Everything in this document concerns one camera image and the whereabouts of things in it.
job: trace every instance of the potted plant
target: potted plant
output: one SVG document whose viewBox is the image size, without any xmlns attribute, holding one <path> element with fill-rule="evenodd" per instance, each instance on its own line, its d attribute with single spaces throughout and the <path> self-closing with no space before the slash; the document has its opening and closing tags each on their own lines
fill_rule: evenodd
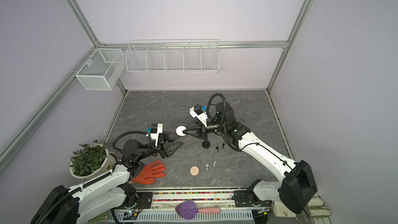
<svg viewBox="0 0 398 224">
<path fill-rule="evenodd" d="M 79 144 L 81 150 L 73 152 L 69 169 L 72 176 L 79 179 L 91 179 L 112 168 L 116 159 L 106 148 L 107 143 Z"/>
</svg>

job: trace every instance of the white flower pot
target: white flower pot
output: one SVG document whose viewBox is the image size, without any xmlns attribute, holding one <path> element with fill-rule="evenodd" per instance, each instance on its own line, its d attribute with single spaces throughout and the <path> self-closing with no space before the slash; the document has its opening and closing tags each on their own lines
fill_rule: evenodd
<svg viewBox="0 0 398 224">
<path fill-rule="evenodd" d="M 102 173 L 107 172 L 108 170 L 110 170 L 112 168 L 113 164 L 116 163 L 116 160 L 109 153 L 108 149 L 105 149 L 105 152 L 106 152 L 106 158 L 103 161 L 103 163 L 102 163 L 102 165 L 101 165 L 101 167 L 99 169 L 96 169 L 93 173 L 91 173 L 91 174 L 89 174 L 87 176 L 80 177 L 80 176 L 77 176 L 77 175 L 75 175 L 73 173 L 74 172 L 74 168 L 73 167 L 69 167 L 69 171 L 70 171 L 71 175 L 73 177 L 78 178 L 78 179 L 88 179 L 89 180 L 89 179 L 97 177 L 97 176 L 101 175 Z"/>
</svg>

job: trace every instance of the white wall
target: white wall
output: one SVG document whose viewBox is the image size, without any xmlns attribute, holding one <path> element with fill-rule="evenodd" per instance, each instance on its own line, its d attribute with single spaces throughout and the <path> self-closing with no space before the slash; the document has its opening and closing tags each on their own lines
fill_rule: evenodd
<svg viewBox="0 0 398 224">
<path fill-rule="evenodd" d="M 316 0 L 271 92 L 331 222 L 396 223 L 398 0 Z"/>
<path fill-rule="evenodd" d="M 304 0 L 77 0 L 104 43 L 287 40 Z"/>
<path fill-rule="evenodd" d="M 0 149 L 90 48 L 62 0 L 0 0 Z"/>
<path fill-rule="evenodd" d="M 150 73 L 123 71 L 128 90 L 267 88 L 282 48 L 220 49 L 218 73 Z"/>
<path fill-rule="evenodd" d="M 120 97 L 75 82 L 0 175 L 2 223 L 30 223 L 53 188 L 80 183 L 69 172 L 70 157 L 79 144 L 102 140 Z"/>
</svg>

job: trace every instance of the white wire basket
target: white wire basket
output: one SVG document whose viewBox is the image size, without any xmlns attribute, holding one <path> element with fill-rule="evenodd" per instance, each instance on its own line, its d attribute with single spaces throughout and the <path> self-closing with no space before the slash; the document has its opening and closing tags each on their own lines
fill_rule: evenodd
<svg viewBox="0 0 398 224">
<path fill-rule="evenodd" d="M 127 41 L 127 71 L 131 73 L 218 72 L 217 40 L 173 42 L 173 40 Z"/>
<path fill-rule="evenodd" d="M 76 77 L 87 90 L 112 90 L 125 65 L 121 49 L 97 48 Z"/>
</svg>

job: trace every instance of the rubber glove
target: rubber glove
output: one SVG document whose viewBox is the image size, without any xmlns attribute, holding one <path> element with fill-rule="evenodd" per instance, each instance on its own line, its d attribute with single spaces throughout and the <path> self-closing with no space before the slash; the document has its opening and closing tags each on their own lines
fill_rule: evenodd
<svg viewBox="0 0 398 224">
<path fill-rule="evenodd" d="M 140 184 L 151 184 L 155 182 L 155 178 L 166 176 L 166 174 L 164 173 L 166 167 L 164 167 L 164 163 L 160 162 L 161 161 L 159 159 L 153 163 L 144 166 L 139 175 L 134 177 L 132 181 Z"/>
</svg>

